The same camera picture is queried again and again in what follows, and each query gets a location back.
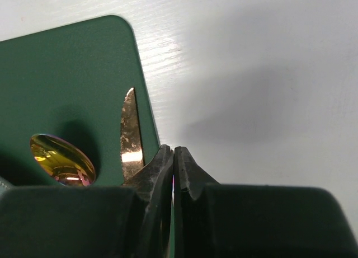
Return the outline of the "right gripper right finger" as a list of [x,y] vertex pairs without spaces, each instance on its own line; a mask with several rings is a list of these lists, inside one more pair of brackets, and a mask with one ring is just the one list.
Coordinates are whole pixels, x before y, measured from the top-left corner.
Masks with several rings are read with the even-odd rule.
[[176,257],[356,257],[337,200],[315,187],[218,183],[174,153]]

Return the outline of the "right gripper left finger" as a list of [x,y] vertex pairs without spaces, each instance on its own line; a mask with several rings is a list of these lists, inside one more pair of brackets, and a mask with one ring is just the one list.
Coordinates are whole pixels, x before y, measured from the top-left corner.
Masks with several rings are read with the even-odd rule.
[[2,257],[167,257],[173,151],[121,186],[14,187],[1,196]]

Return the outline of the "copper knife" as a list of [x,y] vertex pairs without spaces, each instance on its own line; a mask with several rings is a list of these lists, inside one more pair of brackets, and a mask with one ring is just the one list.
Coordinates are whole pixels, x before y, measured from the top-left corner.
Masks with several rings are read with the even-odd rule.
[[142,137],[134,87],[127,92],[121,108],[120,161],[125,181],[144,167]]

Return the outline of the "gold iridescent spoon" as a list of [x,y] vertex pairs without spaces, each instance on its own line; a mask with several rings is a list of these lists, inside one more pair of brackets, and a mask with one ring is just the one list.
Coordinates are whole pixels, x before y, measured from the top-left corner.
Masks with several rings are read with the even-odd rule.
[[97,178],[90,159],[71,143],[50,134],[30,138],[34,160],[55,181],[64,186],[90,186]]

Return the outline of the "dark green placemat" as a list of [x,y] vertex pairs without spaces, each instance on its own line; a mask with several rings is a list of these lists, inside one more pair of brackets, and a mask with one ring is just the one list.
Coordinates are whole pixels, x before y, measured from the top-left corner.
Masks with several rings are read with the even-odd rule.
[[120,185],[120,117],[130,88],[149,162],[159,141],[127,21],[104,16],[1,42],[1,176],[14,185],[55,185],[30,150],[31,136],[45,133],[87,155],[96,185]]

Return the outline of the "teal round plate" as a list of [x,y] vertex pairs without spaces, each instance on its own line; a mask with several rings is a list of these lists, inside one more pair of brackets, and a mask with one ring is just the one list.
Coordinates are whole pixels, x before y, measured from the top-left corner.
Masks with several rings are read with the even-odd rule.
[[4,178],[0,177],[0,195],[3,195],[11,188],[13,188],[13,185]]

